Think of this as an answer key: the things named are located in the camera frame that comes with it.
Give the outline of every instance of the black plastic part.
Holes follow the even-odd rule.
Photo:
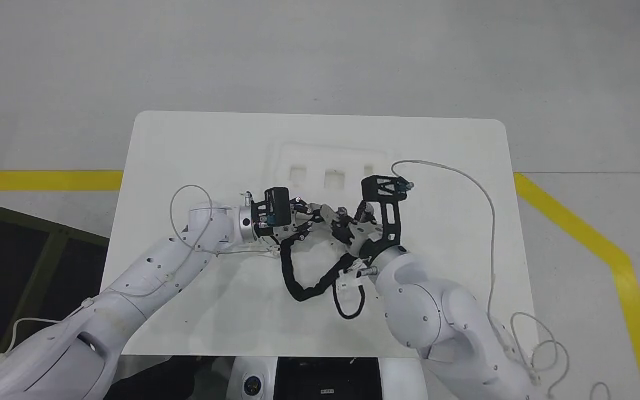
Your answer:
[[[280,262],[282,264],[284,284],[289,294],[291,294],[291,297],[300,302],[323,294],[327,288],[338,279],[339,271],[349,268],[356,259],[356,257],[349,253],[343,254],[340,260],[320,278],[320,281],[318,281],[315,286],[303,288],[302,285],[296,281],[293,273],[293,262],[291,261],[291,246],[293,246],[296,240],[299,240],[298,236],[292,236],[280,243]]]
[[[336,310],[338,310],[338,314],[340,314],[340,316],[344,319],[354,319],[358,315],[360,315],[360,313],[362,312],[362,309],[364,308],[364,301],[366,297],[364,292],[364,287],[362,285],[358,286],[358,291],[360,292],[360,304],[358,305],[358,309],[353,314],[347,315],[344,313],[344,311],[342,311],[342,307],[340,306],[340,301],[338,300],[338,290],[336,288],[336,282],[334,281],[333,284],[331,284],[331,286],[333,288],[333,303],[336,305]]]
[[[377,358],[279,357],[274,400],[382,400]]]
[[[286,226],[291,224],[291,207],[289,206],[289,189],[272,187],[264,191],[267,207],[267,225]]]
[[[264,201],[251,203],[251,219],[258,237],[272,236],[273,228],[291,224],[289,189],[272,187],[264,191]]]
[[[364,178],[361,185],[362,200],[379,203],[382,214],[382,238],[375,242],[367,240],[360,249],[360,258],[372,261],[389,247],[400,244],[401,224],[398,203],[407,198],[409,182],[402,177],[372,175]],[[391,205],[392,216],[389,215],[388,205]]]
[[[351,233],[349,229],[349,224],[353,222],[353,218],[346,214],[338,216],[338,221],[331,221],[331,236],[338,239],[341,243],[350,245],[351,239],[353,239],[353,233]]]
[[[262,381],[257,376],[250,376],[244,381],[243,389],[247,396],[256,396],[262,389]]]

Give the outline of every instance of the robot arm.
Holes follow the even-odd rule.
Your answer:
[[[414,348],[461,400],[544,398],[537,377],[515,357],[506,330],[497,332],[475,298],[455,282],[433,279],[400,244],[398,202],[411,184],[402,178],[371,176],[362,181],[363,201],[354,218],[346,210],[290,201],[286,188],[265,192],[233,209],[194,207],[180,237],[160,240],[102,293],[87,299],[64,321],[43,329],[0,364],[0,397],[9,399],[101,399],[117,359],[135,331],[186,287],[212,254],[260,236],[286,239],[324,222],[348,252],[364,260],[366,273],[383,297],[386,320],[401,345]],[[382,223],[370,202],[380,204]],[[303,221],[292,220],[300,213]],[[450,360],[434,357],[449,345]]]
[[[255,240],[251,224],[243,224],[250,208],[192,208],[181,237],[158,241],[98,296],[8,353],[0,364],[0,397],[102,399],[138,328],[191,283],[215,252]]]
[[[379,203],[382,226],[366,211],[353,219],[337,217],[333,224],[334,236],[368,264],[389,330],[401,345],[416,349],[423,368],[461,400],[545,398],[538,376],[530,376],[516,357],[506,329],[491,323],[466,288],[429,276],[422,260],[400,244],[398,202],[410,189],[401,177],[365,178],[359,210]],[[443,347],[449,350],[445,359],[434,351]]]

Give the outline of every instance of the yellow tape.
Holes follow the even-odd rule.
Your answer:
[[[122,171],[0,171],[0,190],[120,190]]]
[[[527,177],[515,173],[516,191],[534,208],[607,263],[618,290],[622,313],[640,369],[640,288],[631,258]]]

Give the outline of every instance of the concrete floor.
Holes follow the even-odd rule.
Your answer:
[[[636,0],[5,0],[0,168],[122,169],[147,109],[495,118],[514,171],[535,172],[639,274],[638,21]],[[116,200],[0,193],[103,235]],[[557,397],[605,380],[634,398],[609,268],[520,212],[536,312],[572,355]]]

